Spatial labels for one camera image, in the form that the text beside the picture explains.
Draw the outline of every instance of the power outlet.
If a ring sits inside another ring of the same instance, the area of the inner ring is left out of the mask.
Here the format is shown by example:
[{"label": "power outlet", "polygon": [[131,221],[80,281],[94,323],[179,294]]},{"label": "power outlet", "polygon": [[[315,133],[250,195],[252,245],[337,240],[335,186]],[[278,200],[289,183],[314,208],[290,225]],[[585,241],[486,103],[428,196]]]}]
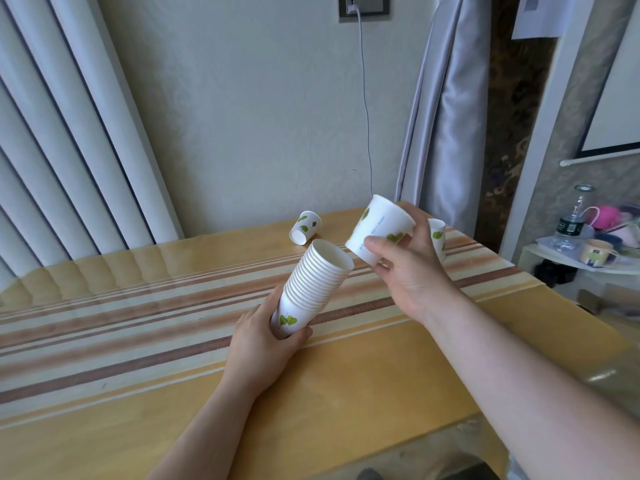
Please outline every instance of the power outlet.
[{"label": "power outlet", "polygon": [[340,21],[347,22],[358,19],[356,13],[347,13],[347,7],[351,3],[360,8],[360,15],[363,19],[369,16],[380,18],[380,16],[389,15],[389,1],[390,0],[338,0]]}]

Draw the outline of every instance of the striped table runner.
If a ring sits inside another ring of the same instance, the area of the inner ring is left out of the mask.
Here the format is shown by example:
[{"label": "striped table runner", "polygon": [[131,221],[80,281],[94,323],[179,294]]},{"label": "striped table runner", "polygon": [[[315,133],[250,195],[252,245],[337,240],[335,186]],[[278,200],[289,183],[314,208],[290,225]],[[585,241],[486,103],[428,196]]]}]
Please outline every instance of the striped table runner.
[{"label": "striped table runner", "polygon": [[[447,228],[444,267],[476,301],[540,285]],[[0,428],[211,374],[237,318],[284,282],[302,256],[219,268],[82,298],[0,310]],[[388,289],[355,270],[314,322],[309,346],[403,322]]]}]

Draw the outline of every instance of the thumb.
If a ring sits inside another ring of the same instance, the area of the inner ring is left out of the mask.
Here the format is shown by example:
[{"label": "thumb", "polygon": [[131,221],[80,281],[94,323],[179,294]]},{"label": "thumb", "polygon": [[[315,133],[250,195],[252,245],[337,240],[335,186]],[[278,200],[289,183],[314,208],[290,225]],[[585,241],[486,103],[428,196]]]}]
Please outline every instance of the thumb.
[{"label": "thumb", "polygon": [[374,235],[370,235],[364,240],[365,247],[370,250],[373,254],[377,254],[378,256],[382,256],[387,261],[391,261],[391,263],[395,264],[396,261],[402,258],[405,253],[405,250],[395,243],[385,239],[384,237],[376,237]]},{"label": "thumb", "polygon": [[290,337],[287,337],[282,342],[289,350],[289,355],[295,354],[298,350],[300,350],[306,343],[309,337],[313,335],[313,329],[311,327],[304,327],[298,331],[293,332]]}]

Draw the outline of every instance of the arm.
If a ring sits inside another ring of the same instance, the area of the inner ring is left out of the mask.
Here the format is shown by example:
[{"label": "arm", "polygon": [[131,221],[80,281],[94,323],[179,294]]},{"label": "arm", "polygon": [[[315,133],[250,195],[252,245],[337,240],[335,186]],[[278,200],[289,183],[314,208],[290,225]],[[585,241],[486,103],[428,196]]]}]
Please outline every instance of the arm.
[{"label": "arm", "polygon": [[306,327],[277,340],[269,318],[282,293],[277,287],[236,325],[220,384],[147,480],[227,478],[249,411],[311,336]]},{"label": "arm", "polygon": [[388,266],[374,270],[396,304],[421,322],[532,480],[631,479],[640,472],[640,426],[492,320],[444,273],[425,213],[405,248],[368,237]]}]

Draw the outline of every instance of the white paper cup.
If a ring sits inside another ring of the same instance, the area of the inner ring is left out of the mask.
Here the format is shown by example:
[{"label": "white paper cup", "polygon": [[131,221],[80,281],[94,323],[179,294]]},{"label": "white paper cup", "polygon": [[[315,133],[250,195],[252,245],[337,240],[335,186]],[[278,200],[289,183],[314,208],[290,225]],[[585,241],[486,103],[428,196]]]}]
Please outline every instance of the white paper cup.
[{"label": "white paper cup", "polygon": [[305,327],[324,310],[353,268],[353,260],[338,246],[322,239],[313,241],[284,285],[269,323],[273,334],[283,338]]},{"label": "white paper cup", "polygon": [[277,338],[284,339],[296,330],[306,327],[318,313],[300,307],[293,302],[286,290],[283,290],[278,307],[271,316],[271,331]]},{"label": "white paper cup", "polygon": [[440,262],[444,261],[446,254],[444,254],[445,243],[445,227],[444,221],[440,219],[429,219],[429,227],[431,229],[431,241],[433,247],[436,249],[436,254]]},{"label": "white paper cup", "polygon": [[289,238],[297,245],[307,243],[322,228],[322,219],[315,212],[305,210],[289,231]]},{"label": "white paper cup", "polygon": [[364,247],[364,238],[375,235],[397,242],[405,234],[411,233],[414,226],[414,220],[402,207],[380,195],[373,195],[345,245],[364,262],[374,266],[380,260],[380,256]]}]

